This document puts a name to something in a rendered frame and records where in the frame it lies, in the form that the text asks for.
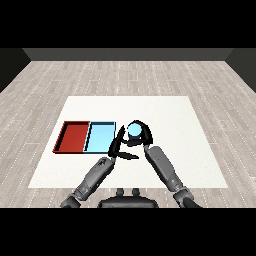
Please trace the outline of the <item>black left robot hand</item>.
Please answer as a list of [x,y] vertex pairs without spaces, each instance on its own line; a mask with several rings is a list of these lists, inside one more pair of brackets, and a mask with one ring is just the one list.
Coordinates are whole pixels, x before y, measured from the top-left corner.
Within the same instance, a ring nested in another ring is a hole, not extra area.
[[127,152],[121,152],[120,147],[122,143],[126,144],[128,147],[137,146],[140,145],[142,141],[140,139],[126,141],[123,139],[124,134],[125,128],[121,127],[117,133],[117,136],[111,142],[111,145],[108,150],[108,156],[111,158],[120,157],[127,160],[138,159],[137,155],[132,155]]

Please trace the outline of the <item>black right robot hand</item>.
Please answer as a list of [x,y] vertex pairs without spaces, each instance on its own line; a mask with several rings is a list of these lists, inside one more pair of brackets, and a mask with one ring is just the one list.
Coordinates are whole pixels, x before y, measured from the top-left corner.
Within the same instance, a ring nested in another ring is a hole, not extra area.
[[150,130],[149,126],[147,124],[143,123],[140,120],[134,120],[130,124],[132,124],[132,123],[137,123],[141,126],[142,132],[141,132],[141,135],[140,135],[140,138],[139,138],[142,141],[141,144],[143,144],[144,146],[152,144],[153,143],[153,136],[152,136],[152,133],[151,133],[151,130]]

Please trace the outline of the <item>small blue can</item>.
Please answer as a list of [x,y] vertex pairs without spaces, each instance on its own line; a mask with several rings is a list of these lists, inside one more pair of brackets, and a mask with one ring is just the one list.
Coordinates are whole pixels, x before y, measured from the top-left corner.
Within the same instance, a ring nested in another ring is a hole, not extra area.
[[137,123],[132,123],[128,126],[128,138],[130,140],[139,139],[141,132],[141,126]]

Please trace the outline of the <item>light blue shallow open box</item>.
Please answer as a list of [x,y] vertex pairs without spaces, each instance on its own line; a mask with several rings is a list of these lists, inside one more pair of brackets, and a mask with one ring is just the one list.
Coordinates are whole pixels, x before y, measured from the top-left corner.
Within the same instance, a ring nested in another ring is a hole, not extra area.
[[86,135],[83,152],[85,154],[107,154],[115,138],[114,121],[92,121]]

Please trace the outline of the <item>red shallow open box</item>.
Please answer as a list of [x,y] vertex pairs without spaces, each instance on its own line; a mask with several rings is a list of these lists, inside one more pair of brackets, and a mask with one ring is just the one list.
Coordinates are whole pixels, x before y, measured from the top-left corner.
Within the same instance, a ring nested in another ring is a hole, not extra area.
[[56,140],[53,153],[82,154],[89,124],[89,121],[65,121]]

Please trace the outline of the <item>dark grey robot body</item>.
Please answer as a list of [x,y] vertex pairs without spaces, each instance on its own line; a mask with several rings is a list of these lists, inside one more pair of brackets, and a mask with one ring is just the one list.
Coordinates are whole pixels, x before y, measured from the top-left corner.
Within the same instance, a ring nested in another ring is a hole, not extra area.
[[131,196],[124,195],[124,189],[118,188],[116,195],[101,200],[98,208],[158,208],[155,200],[142,197],[138,188],[132,189]]

